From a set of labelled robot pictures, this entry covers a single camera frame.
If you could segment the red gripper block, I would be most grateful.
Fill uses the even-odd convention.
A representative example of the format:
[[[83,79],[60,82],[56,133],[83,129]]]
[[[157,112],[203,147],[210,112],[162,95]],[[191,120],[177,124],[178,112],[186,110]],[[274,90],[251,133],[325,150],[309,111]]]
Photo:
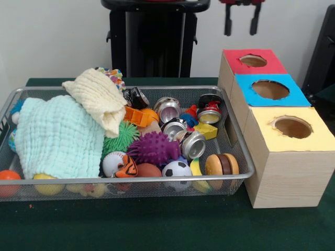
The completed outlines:
[[[230,14],[232,4],[254,4],[255,11],[253,18],[251,19],[250,35],[253,36],[257,33],[262,0],[219,0],[219,1],[223,4],[226,4],[225,30],[224,30],[225,36],[231,36],[232,21],[230,18]]]

